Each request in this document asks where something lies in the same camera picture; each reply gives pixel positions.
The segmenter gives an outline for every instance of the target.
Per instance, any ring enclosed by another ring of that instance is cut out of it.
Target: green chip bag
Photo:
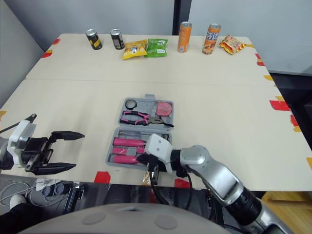
[[[166,44],[167,39],[148,39],[147,55],[144,57],[155,58],[167,56]]]

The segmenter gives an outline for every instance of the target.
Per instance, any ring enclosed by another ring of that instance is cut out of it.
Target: snack bag
[[[146,39],[125,43],[125,51],[122,54],[122,59],[129,59],[135,56],[146,55],[146,43]]]
[[[148,39],[147,55],[144,57],[155,58],[167,56],[166,44],[167,39]]]
[[[230,35],[227,35],[219,45],[231,55],[242,50],[246,46],[245,43],[240,42],[235,37]]]

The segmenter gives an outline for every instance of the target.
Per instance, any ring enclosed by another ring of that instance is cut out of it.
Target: pink tool
[[[146,144],[143,140],[121,139],[115,138],[113,145],[128,146],[128,147],[144,147]]]
[[[127,148],[113,148],[112,153],[113,154],[117,154],[117,155],[127,155],[127,150],[128,150]],[[143,154],[144,153],[144,148],[143,147],[137,147],[136,148],[136,153],[137,154]]]
[[[135,156],[126,156],[126,155],[116,155],[114,157],[115,163],[126,163],[126,164],[135,164],[138,163],[137,157]]]
[[[172,106],[167,102],[158,102],[156,115],[168,117],[171,114]]]

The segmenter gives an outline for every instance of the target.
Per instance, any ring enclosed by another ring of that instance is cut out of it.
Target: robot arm
[[[13,165],[16,165],[35,175],[50,175],[75,167],[76,164],[72,163],[49,163],[53,153],[51,146],[57,139],[75,140],[84,135],[70,131],[58,131],[52,132],[49,138],[31,137],[36,128],[36,125],[33,124],[36,117],[36,114],[32,114],[0,132],[3,133],[17,126],[9,139],[0,137],[0,169],[10,170]]]
[[[205,147],[195,145],[173,150],[168,141],[153,134],[145,150],[163,162],[170,174],[185,170],[200,177],[243,231],[253,234],[293,233],[224,164],[214,160]]]

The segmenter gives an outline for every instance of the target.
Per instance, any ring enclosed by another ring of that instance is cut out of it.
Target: yellow chip bag
[[[240,42],[235,37],[227,35],[225,39],[220,42],[219,46],[221,46],[229,54],[233,55],[236,52],[242,50],[246,46],[246,44]]]
[[[146,44],[147,39],[125,43],[125,51],[122,54],[122,59],[129,59],[135,56],[146,55]]]

